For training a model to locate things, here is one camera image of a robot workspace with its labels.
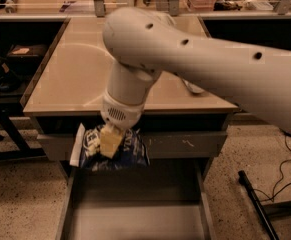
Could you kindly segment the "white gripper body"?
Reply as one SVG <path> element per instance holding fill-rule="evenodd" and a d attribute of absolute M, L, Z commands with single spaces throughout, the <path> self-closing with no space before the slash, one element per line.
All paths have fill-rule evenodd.
<path fill-rule="evenodd" d="M 137 124 L 143 112 L 144 105 L 125 105 L 108 92 L 103 95 L 101 116 L 106 123 L 111 123 L 120 129 L 130 129 Z"/>

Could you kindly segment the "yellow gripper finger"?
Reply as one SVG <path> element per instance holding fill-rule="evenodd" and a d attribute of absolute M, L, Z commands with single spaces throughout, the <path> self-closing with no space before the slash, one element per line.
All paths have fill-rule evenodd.
<path fill-rule="evenodd" d="M 100 131 L 100 153 L 112 159 L 120 146 L 125 132 L 113 124 L 106 123 Z"/>
<path fill-rule="evenodd" d="M 84 148 L 87 157 L 94 156 L 100 151 L 100 134 L 95 130 L 85 133 Z"/>

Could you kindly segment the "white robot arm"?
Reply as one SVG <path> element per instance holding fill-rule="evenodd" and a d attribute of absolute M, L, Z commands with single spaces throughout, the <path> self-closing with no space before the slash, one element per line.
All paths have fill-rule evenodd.
<path fill-rule="evenodd" d="M 122 7 L 105 20 L 103 42 L 114 62 L 101 110 L 103 155 L 114 156 L 163 71 L 291 134 L 291 51 L 199 37 L 176 29 L 167 18 Z"/>

